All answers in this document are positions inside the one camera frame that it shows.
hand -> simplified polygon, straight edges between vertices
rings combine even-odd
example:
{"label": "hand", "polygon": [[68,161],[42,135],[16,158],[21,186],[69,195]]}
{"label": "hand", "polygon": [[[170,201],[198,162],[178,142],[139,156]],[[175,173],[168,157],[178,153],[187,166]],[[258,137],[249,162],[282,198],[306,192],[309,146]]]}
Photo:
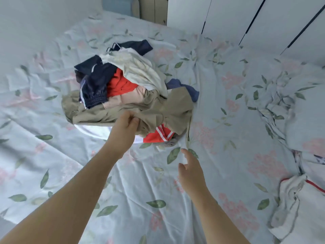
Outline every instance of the hand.
{"label": "hand", "polygon": [[179,182],[193,201],[209,192],[200,162],[186,149],[181,152],[187,159],[187,164],[178,164]]}
{"label": "hand", "polygon": [[133,117],[134,113],[126,110],[115,122],[105,144],[107,149],[116,154],[117,159],[132,146],[139,125],[139,118]]}

forearm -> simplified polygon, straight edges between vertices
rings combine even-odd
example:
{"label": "forearm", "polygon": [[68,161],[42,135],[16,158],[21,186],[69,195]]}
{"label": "forearm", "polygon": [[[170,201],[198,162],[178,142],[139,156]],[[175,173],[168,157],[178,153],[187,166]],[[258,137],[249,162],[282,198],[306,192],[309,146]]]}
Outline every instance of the forearm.
{"label": "forearm", "polygon": [[208,244],[249,244],[208,190],[192,200]]}
{"label": "forearm", "polygon": [[0,244],[78,243],[117,156],[101,149],[62,189],[19,223]]}

bed sheet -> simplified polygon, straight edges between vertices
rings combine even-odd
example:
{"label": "bed sheet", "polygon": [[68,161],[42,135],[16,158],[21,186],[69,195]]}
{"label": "bed sheet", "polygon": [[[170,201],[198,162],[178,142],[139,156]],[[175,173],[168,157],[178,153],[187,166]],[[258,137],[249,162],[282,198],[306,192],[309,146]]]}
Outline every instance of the bed sheet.
{"label": "bed sheet", "polygon": [[205,243],[178,181],[179,148],[199,158],[207,186],[251,243],[273,243],[267,229],[294,156],[266,128],[258,106],[281,72],[313,65],[232,46],[111,12],[90,16],[0,82],[0,212],[19,223],[66,184],[104,140],[68,123],[61,97],[79,88],[74,65],[114,42],[147,39],[145,55],[171,78],[200,91],[189,137],[175,147],[133,144],[108,177],[80,243]]}

navy blue jacket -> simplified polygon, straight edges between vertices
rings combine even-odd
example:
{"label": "navy blue jacket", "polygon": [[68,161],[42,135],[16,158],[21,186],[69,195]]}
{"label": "navy blue jacket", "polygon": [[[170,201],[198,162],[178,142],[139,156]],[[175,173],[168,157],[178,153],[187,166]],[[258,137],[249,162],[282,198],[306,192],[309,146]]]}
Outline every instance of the navy blue jacket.
{"label": "navy blue jacket", "polygon": [[[152,50],[147,40],[129,41],[113,46],[110,51],[119,51],[120,47],[132,48],[141,56]],[[107,84],[114,76],[117,67],[110,64],[103,64],[101,58],[95,55],[86,61],[76,65],[76,78],[80,83],[82,78],[86,77],[86,82],[82,87],[84,104],[87,108],[92,108],[98,104],[107,102]]]}

red clothing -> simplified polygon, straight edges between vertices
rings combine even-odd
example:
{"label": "red clothing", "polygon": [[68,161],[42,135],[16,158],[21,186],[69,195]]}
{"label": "red clothing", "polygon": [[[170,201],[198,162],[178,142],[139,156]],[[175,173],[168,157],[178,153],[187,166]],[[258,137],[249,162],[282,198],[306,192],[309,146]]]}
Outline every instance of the red clothing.
{"label": "red clothing", "polygon": [[138,87],[137,84],[130,82],[123,76],[123,71],[117,68],[116,73],[107,84],[107,97],[113,97],[122,95],[128,92],[132,92]]}
{"label": "red clothing", "polygon": [[156,127],[156,131],[154,133],[150,133],[143,138],[143,143],[165,142],[170,140],[173,135],[174,132],[170,131],[163,124],[161,124],[159,127]]}

